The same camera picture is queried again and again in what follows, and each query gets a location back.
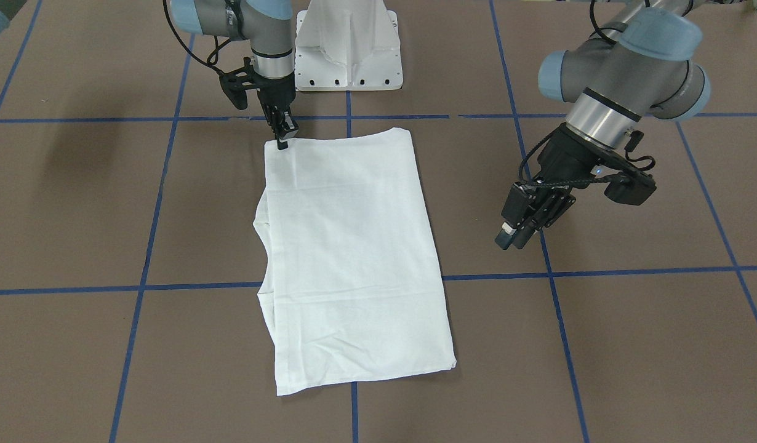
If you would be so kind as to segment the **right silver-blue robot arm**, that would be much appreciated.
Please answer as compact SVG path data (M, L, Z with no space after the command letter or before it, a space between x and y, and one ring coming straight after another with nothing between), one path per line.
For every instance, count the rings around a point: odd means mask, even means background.
M248 91L257 98L279 150L296 137L298 124L291 112L296 98L295 45L292 6L289 1L164 1L166 22L178 42L180 30L212 36L215 48L206 58L182 48L199 64L217 73L224 95L238 110L248 108ZM224 72L218 53L229 43L246 41L251 54L243 66Z

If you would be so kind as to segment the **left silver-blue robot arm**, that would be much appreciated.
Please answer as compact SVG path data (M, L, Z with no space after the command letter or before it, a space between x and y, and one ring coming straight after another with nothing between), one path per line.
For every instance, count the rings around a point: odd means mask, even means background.
M703 34L688 14L700 1L631 1L575 50L553 52L539 91L571 103L562 123L522 160L502 209L495 241L522 249L573 204L573 189L605 184L604 195L639 206L656 191L651 155L631 157L646 115L684 121L710 100L705 68L692 59Z

